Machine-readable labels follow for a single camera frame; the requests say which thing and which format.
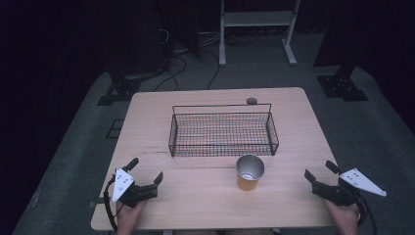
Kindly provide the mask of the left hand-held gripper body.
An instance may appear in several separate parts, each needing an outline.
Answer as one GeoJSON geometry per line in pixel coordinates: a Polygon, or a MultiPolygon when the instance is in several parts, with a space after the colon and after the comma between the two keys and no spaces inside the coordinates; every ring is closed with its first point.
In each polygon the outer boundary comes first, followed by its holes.
{"type": "Polygon", "coordinates": [[[146,186],[135,184],[135,179],[124,169],[115,171],[115,186],[112,201],[120,202],[134,208],[139,202],[156,198],[158,196],[158,184],[146,186]]]}

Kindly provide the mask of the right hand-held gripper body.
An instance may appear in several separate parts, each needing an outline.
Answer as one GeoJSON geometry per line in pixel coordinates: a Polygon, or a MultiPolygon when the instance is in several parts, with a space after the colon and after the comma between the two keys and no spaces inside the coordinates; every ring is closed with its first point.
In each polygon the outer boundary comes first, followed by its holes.
{"type": "Polygon", "coordinates": [[[372,182],[357,168],[341,171],[338,167],[330,168],[339,176],[338,184],[330,186],[319,182],[311,176],[311,189],[314,195],[326,199],[337,206],[351,206],[360,198],[360,191],[366,191],[381,197],[386,197],[387,192],[372,182]]]}

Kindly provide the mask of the orange cup with silver inside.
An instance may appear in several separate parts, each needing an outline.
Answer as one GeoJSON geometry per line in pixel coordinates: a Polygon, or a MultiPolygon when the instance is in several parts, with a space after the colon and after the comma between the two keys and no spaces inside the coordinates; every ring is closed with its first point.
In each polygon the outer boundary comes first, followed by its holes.
{"type": "Polygon", "coordinates": [[[265,173],[265,165],[255,155],[243,155],[236,161],[237,184],[243,191],[252,191],[265,173]]]}

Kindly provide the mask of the black wire basket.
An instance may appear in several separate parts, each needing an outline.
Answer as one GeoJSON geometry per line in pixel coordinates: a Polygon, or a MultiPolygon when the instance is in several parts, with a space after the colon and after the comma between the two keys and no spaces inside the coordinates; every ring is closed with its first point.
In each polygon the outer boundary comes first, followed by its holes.
{"type": "Polygon", "coordinates": [[[173,106],[173,157],[274,156],[279,139],[270,104],[173,106]]]}

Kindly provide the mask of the person's left hand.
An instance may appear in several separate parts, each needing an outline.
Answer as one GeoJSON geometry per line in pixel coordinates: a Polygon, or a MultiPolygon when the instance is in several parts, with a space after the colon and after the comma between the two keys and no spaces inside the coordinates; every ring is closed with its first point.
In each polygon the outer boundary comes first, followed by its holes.
{"type": "Polygon", "coordinates": [[[147,202],[139,202],[134,208],[126,206],[121,202],[116,203],[116,209],[118,213],[116,215],[117,229],[135,229],[139,217],[145,208],[147,202]]]}

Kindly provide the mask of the person's right hand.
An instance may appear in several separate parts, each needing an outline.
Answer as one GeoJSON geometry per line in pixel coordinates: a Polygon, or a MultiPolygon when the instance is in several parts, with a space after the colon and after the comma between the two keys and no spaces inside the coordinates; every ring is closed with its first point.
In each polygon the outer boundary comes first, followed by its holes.
{"type": "Polygon", "coordinates": [[[359,209],[356,204],[351,206],[337,206],[328,200],[324,201],[330,215],[337,226],[338,231],[346,229],[356,229],[360,217],[359,209]]]}

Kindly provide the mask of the black metal stand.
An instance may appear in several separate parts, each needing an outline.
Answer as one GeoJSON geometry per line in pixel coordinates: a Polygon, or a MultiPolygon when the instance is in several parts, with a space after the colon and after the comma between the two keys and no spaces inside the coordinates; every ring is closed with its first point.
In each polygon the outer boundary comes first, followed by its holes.
{"type": "Polygon", "coordinates": [[[163,69],[140,69],[136,66],[123,65],[115,59],[108,59],[106,68],[111,83],[106,94],[100,97],[98,106],[130,101],[139,91],[142,82],[157,77],[163,72],[163,69]]]}
{"type": "Polygon", "coordinates": [[[339,67],[334,74],[317,76],[329,98],[367,101],[366,95],[350,78],[364,51],[367,37],[365,11],[364,0],[336,1],[314,63],[316,67],[339,67]]]}

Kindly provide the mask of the white metal desk frame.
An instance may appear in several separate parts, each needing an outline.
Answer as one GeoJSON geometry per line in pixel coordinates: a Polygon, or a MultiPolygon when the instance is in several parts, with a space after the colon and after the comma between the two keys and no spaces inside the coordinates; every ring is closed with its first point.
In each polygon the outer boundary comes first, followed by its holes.
{"type": "Polygon", "coordinates": [[[291,11],[281,12],[239,12],[229,13],[225,11],[225,0],[221,0],[218,64],[221,67],[226,65],[225,29],[230,27],[259,27],[259,26],[286,26],[288,32],[282,39],[282,45],[290,66],[298,62],[291,47],[291,41],[300,9],[301,0],[295,0],[294,8],[291,11]]]}

